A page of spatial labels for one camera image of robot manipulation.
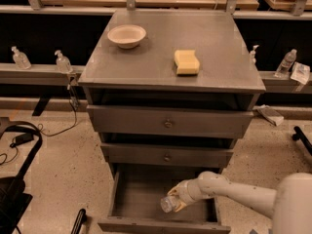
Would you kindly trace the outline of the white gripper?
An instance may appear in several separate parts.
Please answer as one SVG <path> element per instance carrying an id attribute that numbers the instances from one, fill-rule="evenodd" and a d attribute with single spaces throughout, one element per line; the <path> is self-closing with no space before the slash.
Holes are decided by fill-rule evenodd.
<path id="1" fill-rule="evenodd" d="M 199 187 L 197 179 L 184 180 L 174 186 L 168 193 L 168 196 L 179 197 L 179 200 L 172 201 L 172 209 L 175 213 L 186 207 L 185 203 L 194 203 L 202 199 L 203 194 Z"/>

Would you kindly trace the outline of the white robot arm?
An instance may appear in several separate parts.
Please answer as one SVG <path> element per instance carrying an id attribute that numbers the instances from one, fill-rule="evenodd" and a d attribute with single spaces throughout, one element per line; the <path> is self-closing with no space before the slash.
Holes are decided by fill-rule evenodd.
<path id="1" fill-rule="evenodd" d="M 165 213 L 179 212 L 198 201 L 229 198 L 272 220 L 273 234 L 312 234 L 312 175 L 286 176 L 276 189 L 230 181 L 213 172 L 183 180 L 161 200 Z"/>

